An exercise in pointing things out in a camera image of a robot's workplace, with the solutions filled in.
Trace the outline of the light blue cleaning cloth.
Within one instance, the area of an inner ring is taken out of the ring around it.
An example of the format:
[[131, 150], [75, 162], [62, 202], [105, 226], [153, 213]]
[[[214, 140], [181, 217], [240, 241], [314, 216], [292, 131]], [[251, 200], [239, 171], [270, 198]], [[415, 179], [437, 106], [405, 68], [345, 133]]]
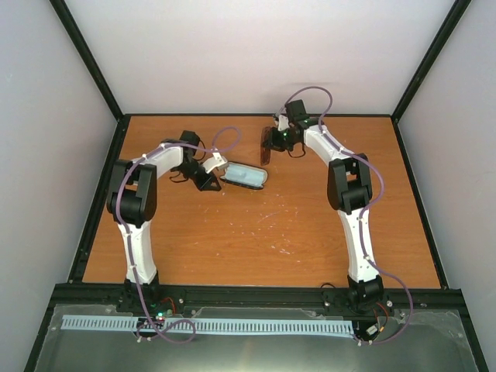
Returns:
[[259, 167], [230, 163], [226, 168], [224, 178], [244, 185], [261, 187], [267, 180], [267, 172]]

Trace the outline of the black checkered glasses case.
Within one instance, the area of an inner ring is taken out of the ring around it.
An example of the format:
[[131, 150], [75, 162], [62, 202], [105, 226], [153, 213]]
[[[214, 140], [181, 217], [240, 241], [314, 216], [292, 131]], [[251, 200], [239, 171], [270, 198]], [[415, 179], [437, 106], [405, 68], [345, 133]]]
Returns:
[[268, 173], [261, 167], [229, 162], [220, 179], [227, 184], [261, 190], [268, 179]]

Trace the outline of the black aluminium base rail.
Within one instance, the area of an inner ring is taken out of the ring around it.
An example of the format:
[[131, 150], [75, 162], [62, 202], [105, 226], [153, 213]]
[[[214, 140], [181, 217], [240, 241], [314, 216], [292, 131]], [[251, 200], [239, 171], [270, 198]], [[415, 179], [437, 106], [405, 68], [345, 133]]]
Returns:
[[[150, 313], [174, 308], [178, 314], [192, 315], [194, 310], [213, 308], [287, 308], [314, 311], [319, 315], [343, 318], [370, 317], [382, 308], [390, 315], [409, 309], [407, 295], [400, 289], [387, 289], [381, 300], [354, 308], [345, 288], [271, 288], [226, 286], [152, 285], [144, 288]], [[58, 284], [49, 306], [114, 305], [118, 312], [141, 315], [142, 306], [135, 287], [128, 284], [91, 284], [74, 282]]]

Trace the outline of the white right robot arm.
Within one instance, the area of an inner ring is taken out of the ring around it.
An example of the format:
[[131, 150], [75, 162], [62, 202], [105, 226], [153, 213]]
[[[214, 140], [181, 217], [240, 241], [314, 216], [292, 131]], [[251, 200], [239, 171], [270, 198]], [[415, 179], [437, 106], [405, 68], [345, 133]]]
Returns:
[[284, 104], [274, 117], [274, 126], [263, 129], [260, 140], [260, 163], [267, 165], [273, 151], [291, 153], [300, 143], [310, 149], [328, 169], [327, 199], [343, 225], [349, 257], [348, 304], [360, 312], [379, 301], [384, 285], [373, 265], [374, 254], [368, 227], [368, 206], [373, 198], [368, 158], [344, 147], [323, 124], [311, 117], [302, 100]]

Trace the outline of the black left frame post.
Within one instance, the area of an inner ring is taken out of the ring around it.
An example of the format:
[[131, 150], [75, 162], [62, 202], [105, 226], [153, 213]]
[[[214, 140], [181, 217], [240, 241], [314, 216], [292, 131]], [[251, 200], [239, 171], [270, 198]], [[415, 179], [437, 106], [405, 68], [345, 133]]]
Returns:
[[108, 106], [109, 111], [112, 113], [114, 119], [119, 122], [123, 118], [124, 114], [122, 113], [122, 110], [119, 107], [119, 104], [116, 101], [115, 96], [113, 95], [102, 70], [98, 66], [98, 63], [79, 26], [77, 25], [67, 3], [64, 0], [49, 0], [49, 3], [55, 11], [67, 35], [71, 39], [74, 48], [84, 63], [88, 73], [91, 75], [91, 78]]

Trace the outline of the black frame post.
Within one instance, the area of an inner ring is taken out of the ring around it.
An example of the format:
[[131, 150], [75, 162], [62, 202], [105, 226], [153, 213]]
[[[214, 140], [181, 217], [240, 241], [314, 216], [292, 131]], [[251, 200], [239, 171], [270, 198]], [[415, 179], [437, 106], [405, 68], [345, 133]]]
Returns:
[[98, 63], [79, 26], [77, 25], [67, 3], [64, 0], [49, 0], [49, 3], [55, 11], [67, 35], [71, 39], [74, 48], [84, 63], [88, 73], [91, 75], [91, 78], [108, 106], [109, 111], [112, 113], [114, 119], [119, 122], [123, 118], [124, 114], [122, 113], [122, 110], [119, 107], [119, 104], [116, 101], [115, 96], [113, 95], [102, 70], [98, 66]]
[[391, 114], [391, 120], [394, 124], [398, 124], [407, 111], [413, 98], [422, 86], [423, 81], [429, 74], [432, 66], [443, 51], [444, 46], [450, 39], [460, 20], [463, 18], [465, 11], [469, 8], [470, 4], [471, 0], [456, 0], [451, 5], [445, 19], [436, 32], [432, 42], [429, 44], [424, 57], [415, 70], [412, 79], [409, 81], [404, 93]]

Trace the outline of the brown translucent sunglasses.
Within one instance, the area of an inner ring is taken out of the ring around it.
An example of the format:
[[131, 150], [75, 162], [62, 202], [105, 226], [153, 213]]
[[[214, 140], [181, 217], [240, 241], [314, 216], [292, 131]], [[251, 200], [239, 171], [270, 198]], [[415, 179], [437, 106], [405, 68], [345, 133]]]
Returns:
[[272, 128], [267, 126], [262, 129], [260, 137], [260, 165], [266, 166], [270, 163], [270, 140]]

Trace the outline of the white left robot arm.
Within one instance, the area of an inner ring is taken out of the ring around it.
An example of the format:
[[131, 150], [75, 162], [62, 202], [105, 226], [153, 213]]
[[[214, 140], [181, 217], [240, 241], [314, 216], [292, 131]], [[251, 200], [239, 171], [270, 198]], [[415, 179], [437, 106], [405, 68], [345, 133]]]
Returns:
[[112, 169], [107, 210], [117, 223], [126, 252], [126, 291], [134, 295], [135, 304], [145, 312], [156, 310], [161, 303], [159, 274], [151, 243], [159, 178], [178, 171], [200, 191], [220, 189], [214, 170], [224, 168], [227, 159], [212, 148], [206, 151], [210, 155], [206, 161], [196, 160], [201, 143], [197, 133], [185, 130], [180, 139], [166, 139], [141, 157], [117, 160]]

